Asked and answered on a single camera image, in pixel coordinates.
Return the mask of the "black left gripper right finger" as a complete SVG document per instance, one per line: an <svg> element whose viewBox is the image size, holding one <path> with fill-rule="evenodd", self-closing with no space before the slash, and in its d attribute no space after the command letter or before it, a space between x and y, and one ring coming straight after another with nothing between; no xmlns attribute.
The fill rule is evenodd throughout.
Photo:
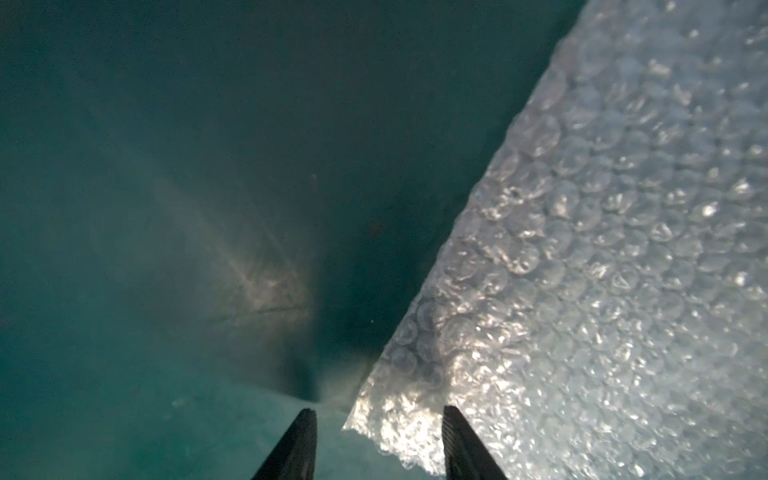
<svg viewBox="0 0 768 480"><path fill-rule="evenodd" d="M444 407L441 434L447 480L507 479L457 407Z"/></svg>

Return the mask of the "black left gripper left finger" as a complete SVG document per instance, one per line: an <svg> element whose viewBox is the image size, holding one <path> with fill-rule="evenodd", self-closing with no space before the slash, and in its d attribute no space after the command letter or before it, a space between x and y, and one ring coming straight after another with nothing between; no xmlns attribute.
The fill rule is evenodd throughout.
<svg viewBox="0 0 768 480"><path fill-rule="evenodd" d="M302 409L252 480L313 480L317 448L317 415Z"/></svg>

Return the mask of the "clear bubble wrap sheet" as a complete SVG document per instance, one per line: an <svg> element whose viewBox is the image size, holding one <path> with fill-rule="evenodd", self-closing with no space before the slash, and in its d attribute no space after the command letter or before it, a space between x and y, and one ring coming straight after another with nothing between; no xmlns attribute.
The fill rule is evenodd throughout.
<svg viewBox="0 0 768 480"><path fill-rule="evenodd" d="M767 5L590 1L345 426L442 474L767 475Z"/></svg>

